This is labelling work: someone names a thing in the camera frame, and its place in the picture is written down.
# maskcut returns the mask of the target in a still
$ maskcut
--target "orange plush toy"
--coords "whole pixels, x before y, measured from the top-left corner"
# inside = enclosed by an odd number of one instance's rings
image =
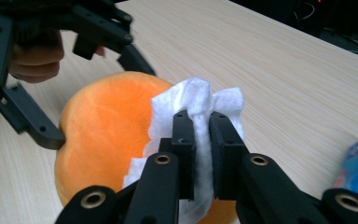
[[[124,72],[88,85],[67,103],[60,123],[66,142],[55,163],[62,205],[89,186],[121,190],[131,158],[142,158],[150,141],[151,99],[171,86],[158,77]],[[235,219],[234,202],[213,201],[201,223]]]

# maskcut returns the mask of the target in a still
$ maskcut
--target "metal bolt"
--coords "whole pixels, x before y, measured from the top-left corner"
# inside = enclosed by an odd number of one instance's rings
[[[106,194],[102,191],[94,191],[84,196],[80,205],[84,208],[94,208],[100,206],[106,200]]]
[[[269,161],[266,160],[266,158],[261,157],[261,156],[253,156],[251,158],[251,162],[256,164],[256,165],[267,165],[267,164],[269,164]]]
[[[171,157],[167,155],[161,155],[155,158],[155,162],[160,165],[168,164],[171,161]]]
[[[336,195],[336,202],[342,207],[358,213],[358,199],[348,194]]]

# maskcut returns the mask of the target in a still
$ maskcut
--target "black metal bracket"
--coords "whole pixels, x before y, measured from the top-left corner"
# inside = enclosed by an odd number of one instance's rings
[[[97,47],[104,46],[121,55],[117,61],[124,70],[155,75],[131,43],[131,22],[132,17],[110,0],[0,0],[0,112],[16,132],[26,131],[39,146],[50,149],[61,148],[65,141],[20,84],[16,96],[6,87],[15,43],[48,30],[72,30],[78,34],[75,54],[91,59]]]
[[[237,202],[241,223],[358,224],[357,193],[329,189],[317,200],[296,187],[272,158],[250,153],[226,115],[213,112],[209,126],[213,193],[219,200]],[[88,194],[80,191],[64,207],[57,223],[178,223],[178,201],[194,197],[194,146],[192,121],[181,111],[173,117],[172,138],[161,139],[158,153],[147,159],[140,180],[117,193],[115,206],[79,207],[99,190],[90,187]],[[106,200],[96,198],[96,202]],[[110,217],[110,222],[82,217],[91,212],[98,218]]]

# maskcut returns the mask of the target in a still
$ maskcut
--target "wooden table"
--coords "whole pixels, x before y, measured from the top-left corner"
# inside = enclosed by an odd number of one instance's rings
[[[245,143],[273,158],[320,198],[358,140],[358,56],[228,0],[131,0],[118,7],[135,22],[135,43],[159,77],[201,77],[213,91],[241,87]],[[63,32],[61,74],[24,84],[58,124],[83,86],[122,71],[117,55],[90,62],[70,52]],[[0,223],[53,223],[62,210],[54,186],[55,151],[17,135],[0,115]]]

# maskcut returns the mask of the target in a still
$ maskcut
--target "person's finger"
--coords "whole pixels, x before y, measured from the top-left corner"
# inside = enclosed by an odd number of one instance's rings
[[[97,55],[100,55],[100,56],[104,57],[105,56],[104,47],[99,45],[98,48],[95,50],[95,53]]]
[[[30,76],[24,76],[19,74],[12,74],[12,76],[28,83],[39,83],[55,77],[55,76],[30,77]]]
[[[64,56],[60,31],[43,33],[23,44],[16,44],[12,62],[21,65],[43,65],[59,62]]]
[[[60,63],[47,63],[37,66],[21,65],[13,63],[10,66],[9,73],[23,75],[28,77],[48,76],[55,77],[60,71]]]

